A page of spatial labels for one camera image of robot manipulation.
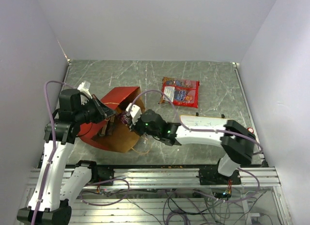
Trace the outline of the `purple snack pack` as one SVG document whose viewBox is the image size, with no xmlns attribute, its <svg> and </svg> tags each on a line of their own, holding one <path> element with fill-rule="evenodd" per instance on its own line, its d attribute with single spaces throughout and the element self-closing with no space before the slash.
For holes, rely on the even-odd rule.
<svg viewBox="0 0 310 225">
<path fill-rule="evenodd" d="M 127 115 L 127 112 L 122 112 L 121 114 L 119 114 L 119 119 L 125 126 L 130 126 L 131 117 Z"/>
</svg>

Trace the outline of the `red paper bag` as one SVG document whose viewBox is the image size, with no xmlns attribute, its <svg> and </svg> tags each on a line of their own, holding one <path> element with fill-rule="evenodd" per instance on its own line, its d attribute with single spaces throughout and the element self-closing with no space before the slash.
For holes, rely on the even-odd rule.
<svg viewBox="0 0 310 225">
<path fill-rule="evenodd" d="M 100 101 L 117 112 L 115 128 L 111 136 L 100 137 L 100 129 L 105 124 L 89 123 L 80 126 L 78 137 L 85 143 L 101 150 L 126 153 L 132 149 L 140 139 L 140 136 L 129 130 L 119 119 L 119 114 L 125 112 L 129 103 L 141 93 L 138 86 L 115 87 L 110 90 Z"/>
</svg>

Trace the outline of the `red candy bag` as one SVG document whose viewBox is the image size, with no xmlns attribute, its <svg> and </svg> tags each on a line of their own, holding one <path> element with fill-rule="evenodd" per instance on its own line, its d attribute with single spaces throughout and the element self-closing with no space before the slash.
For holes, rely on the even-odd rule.
<svg viewBox="0 0 310 225">
<path fill-rule="evenodd" d="M 199 80 L 185 80 L 170 77 L 163 77 L 162 92 L 159 103 L 169 102 L 175 106 L 198 108 Z"/>
</svg>

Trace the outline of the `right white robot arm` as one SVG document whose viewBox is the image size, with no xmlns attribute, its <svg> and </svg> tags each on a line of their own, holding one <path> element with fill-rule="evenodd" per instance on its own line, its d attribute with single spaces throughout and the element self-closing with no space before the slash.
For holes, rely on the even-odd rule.
<svg viewBox="0 0 310 225">
<path fill-rule="evenodd" d="M 166 122 L 153 110 L 127 109 L 129 128 L 137 135 L 148 135 L 165 145 L 212 145 L 225 155 L 216 165 L 199 170 L 201 185 L 240 184 L 238 168 L 250 165 L 254 155 L 255 135 L 238 122 L 224 118 L 181 115 L 178 123 Z"/>
</svg>

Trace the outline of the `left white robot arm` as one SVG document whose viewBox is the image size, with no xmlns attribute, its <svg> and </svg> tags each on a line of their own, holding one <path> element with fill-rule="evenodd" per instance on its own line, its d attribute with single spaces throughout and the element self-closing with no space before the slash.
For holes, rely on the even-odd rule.
<svg viewBox="0 0 310 225">
<path fill-rule="evenodd" d="M 17 220 L 26 225 L 67 225 L 71 205 L 82 188 L 98 181 L 94 161 L 79 161 L 69 180 L 62 178 L 75 139 L 83 124 L 98 124 L 116 112 L 84 89 L 65 89 L 59 95 L 59 108 L 45 127 L 44 157 L 34 193 Z"/>
</svg>

